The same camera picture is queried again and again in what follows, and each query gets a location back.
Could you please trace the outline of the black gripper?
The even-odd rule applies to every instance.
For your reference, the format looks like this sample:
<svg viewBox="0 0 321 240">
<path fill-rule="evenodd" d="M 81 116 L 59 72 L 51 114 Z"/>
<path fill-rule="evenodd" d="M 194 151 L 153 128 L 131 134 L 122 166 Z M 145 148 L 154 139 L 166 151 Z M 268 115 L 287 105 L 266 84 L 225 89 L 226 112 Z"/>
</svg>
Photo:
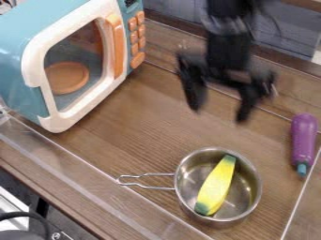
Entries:
<svg viewBox="0 0 321 240">
<path fill-rule="evenodd" d="M 273 93 L 274 72 L 262 71 L 252 61 L 252 37 L 209 34 L 206 52 L 177 53 L 178 74 L 190 109 L 200 112 L 208 100 L 208 83 L 238 90 L 241 105 L 236 122 L 249 120 L 262 96 Z"/>
</svg>

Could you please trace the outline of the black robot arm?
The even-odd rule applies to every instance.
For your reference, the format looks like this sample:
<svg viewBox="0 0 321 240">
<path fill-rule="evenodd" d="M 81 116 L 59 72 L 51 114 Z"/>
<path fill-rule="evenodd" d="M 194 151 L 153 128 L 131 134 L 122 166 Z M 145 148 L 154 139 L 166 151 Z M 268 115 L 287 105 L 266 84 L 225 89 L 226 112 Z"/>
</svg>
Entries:
<svg viewBox="0 0 321 240">
<path fill-rule="evenodd" d="M 186 101 L 200 111 L 208 100 L 208 85 L 221 84 L 241 97 L 236 122 L 249 120 L 257 103 L 274 95 L 276 73 L 252 57 L 252 23 L 268 0 L 208 0 L 200 14 L 208 32 L 206 52 L 177 53 L 177 73 Z"/>
</svg>

